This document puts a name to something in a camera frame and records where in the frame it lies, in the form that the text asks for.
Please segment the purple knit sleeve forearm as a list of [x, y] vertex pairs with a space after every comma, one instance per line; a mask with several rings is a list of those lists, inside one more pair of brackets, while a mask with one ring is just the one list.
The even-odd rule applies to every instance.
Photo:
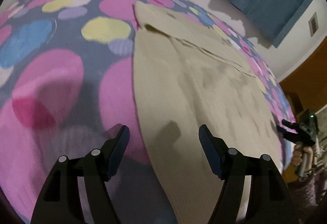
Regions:
[[305, 223], [313, 214], [323, 197], [325, 184], [325, 173], [300, 177], [297, 181], [288, 183], [288, 190], [297, 211], [299, 223]]

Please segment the person's right hand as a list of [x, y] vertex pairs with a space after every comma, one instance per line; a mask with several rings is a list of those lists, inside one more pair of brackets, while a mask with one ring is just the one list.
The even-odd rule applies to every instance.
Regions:
[[296, 144], [293, 151], [293, 157], [291, 163], [294, 166], [299, 166], [303, 163], [303, 154], [307, 154], [306, 170], [310, 170], [313, 162], [313, 149], [311, 147], [303, 147], [300, 144]]

